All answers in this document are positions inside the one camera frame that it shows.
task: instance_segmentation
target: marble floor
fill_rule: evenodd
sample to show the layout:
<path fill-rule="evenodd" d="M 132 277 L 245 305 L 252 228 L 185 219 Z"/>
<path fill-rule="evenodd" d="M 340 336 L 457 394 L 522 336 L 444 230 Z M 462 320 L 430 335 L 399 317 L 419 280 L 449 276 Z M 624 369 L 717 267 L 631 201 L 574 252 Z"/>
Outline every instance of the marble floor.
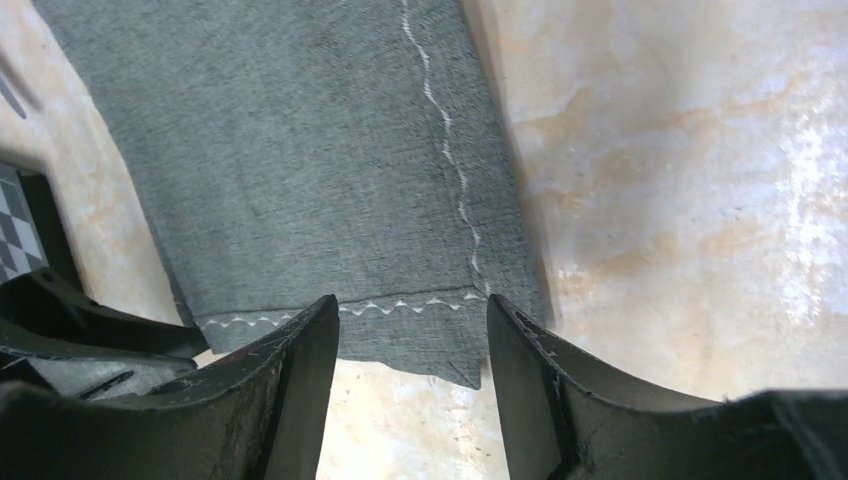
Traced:
<path fill-rule="evenodd" d="M 551 329 L 711 398 L 848 387 L 848 0 L 462 3 Z M 0 73 L 30 109 L 0 109 L 0 153 L 51 175 L 89 293 L 176 322 L 126 167 L 29 0 L 0 2 Z M 507 478 L 491 378 L 339 361 L 319 478 Z"/>

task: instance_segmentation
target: white zigzag stitching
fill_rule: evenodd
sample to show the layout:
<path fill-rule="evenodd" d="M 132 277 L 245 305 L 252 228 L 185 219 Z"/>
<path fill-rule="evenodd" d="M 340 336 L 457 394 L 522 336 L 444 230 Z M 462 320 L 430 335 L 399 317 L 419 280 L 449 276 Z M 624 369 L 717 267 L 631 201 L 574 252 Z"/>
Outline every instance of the white zigzag stitching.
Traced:
<path fill-rule="evenodd" d="M 474 268 L 477 275 L 480 275 L 480 278 L 483 280 L 483 291 L 486 295 L 489 295 L 492 293 L 492 289 L 489 286 L 489 282 L 483 278 L 483 272 L 480 271 L 480 267 L 477 265 L 477 251 L 480 249 L 480 234 L 477 233 L 477 229 L 474 228 L 474 225 L 472 225 L 471 221 L 468 220 L 468 214 L 465 212 L 465 197 L 468 193 L 468 177 L 465 176 L 465 173 L 461 168 L 459 168 L 459 164 L 454 160 L 453 155 L 451 154 L 450 144 L 448 143 L 453 119 L 450 115 L 448 115 L 448 112 L 439 105 L 439 102 L 436 101 L 436 97 L 433 96 L 433 90 L 430 88 L 430 55 L 427 54 L 424 47 L 415 40 L 415 35 L 412 34 L 412 27 L 409 25 L 409 0 L 401 0 L 401 3 L 403 5 L 401 28 L 403 28 L 406 38 L 418 50 L 418 55 L 421 57 L 421 62 L 424 64 L 424 96 L 426 96 L 427 99 L 430 100 L 430 103 L 432 103 L 433 106 L 439 110 L 439 113 L 442 114 L 442 121 L 445 125 L 445 138 L 442 141 L 442 153 L 456 170 L 456 174 L 459 177 L 460 193 L 459 200 L 457 200 L 457 210 L 459 210 L 459 215 L 462 217 L 462 221 L 465 222 L 465 224 L 468 225 L 468 228 L 471 229 L 471 236 L 474 238 L 474 246 L 471 248 L 471 267 Z"/>
<path fill-rule="evenodd" d="M 462 300 L 463 301 L 469 301 L 469 300 L 483 300 L 483 301 L 485 301 L 486 299 L 477 295 L 477 294 L 474 294 L 472 292 L 468 292 L 468 293 L 465 294 L 464 297 L 462 297 Z M 358 316 L 362 315 L 363 313 L 365 313 L 366 310 L 371 309 L 371 308 L 376 308 L 377 310 L 382 312 L 383 315 L 388 315 L 388 314 L 392 313 L 393 311 L 400 309 L 400 308 L 409 308 L 415 313 L 421 313 L 421 312 L 424 311 L 424 307 L 426 307 L 427 305 L 445 305 L 452 310 L 459 310 L 460 308 L 462 308 L 462 305 L 460 305 L 458 303 L 445 302 L 443 300 L 439 300 L 435 296 L 433 298 L 431 298 L 430 300 L 427 300 L 426 302 L 424 302 L 424 304 L 420 307 L 413 307 L 413 306 L 409 305 L 408 303 L 404 302 L 403 300 L 398 300 L 397 302 L 395 302 L 394 305 L 392 305 L 391 307 L 388 307 L 388 308 L 383 308 L 383 307 L 377 305 L 376 303 L 374 303 L 373 301 L 369 301 L 361 309 L 356 309 L 356 308 L 349 306 L 349 305 L 351 305 L 351 304 L 348 303 L 348 304 L 344 304 L 344 305 L 339 305 L 339 312 L 347 312 L 347 313 L 350 313 L 350 314 L 358 317 Z M 284 323 L 286 320 L 291 320 L 292 318 L 294 318 L 294 317 L 292 317 L 289 314 L 285 314 L 282 317 L 280 317 L 279 319 L 272 319 L 272 318 L 268 318 L 268 317 L 265 317 L 265 316 L 262 316 L 262 317 L 259 317 L 259 318 L 256 318 L 256 319 L 244 319 L 244 318 L 241 318 L 241 317 L 235 317 L 232 320 L 224 320 L 224 321 L 218 321 L 218 320 L 215 320 L 215 319 L 211 319 L 208 322 L 206 322 L 202 327 L 200 327 L 200 329 L 203 330 L 206 327 L 208 327 L 209 325 L 213 325 L 213 324 L 219 325 L 221 328 L 227 328 L 230 325 L 232 325 L 233 323 L 237 323 L 237 322 L 246 323 L 248 326 L 251 326 L 251 327 L 256 326 L 256 324 L 258 324 L 259 322 L 268 322 L 268 323 L 273 324 L 276 327 L 276 326 L 279 326 L 280 324 Z"/>

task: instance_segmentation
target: checkered pattern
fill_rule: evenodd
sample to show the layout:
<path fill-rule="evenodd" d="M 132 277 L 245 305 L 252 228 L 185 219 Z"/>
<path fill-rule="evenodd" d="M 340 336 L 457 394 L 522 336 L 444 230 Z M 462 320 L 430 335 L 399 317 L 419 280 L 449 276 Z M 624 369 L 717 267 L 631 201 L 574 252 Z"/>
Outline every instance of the checkered pattern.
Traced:
<path fill-rule="evenodd" d="M 0 164 L 0 283 L 46 265 L 17 172 Z"/>

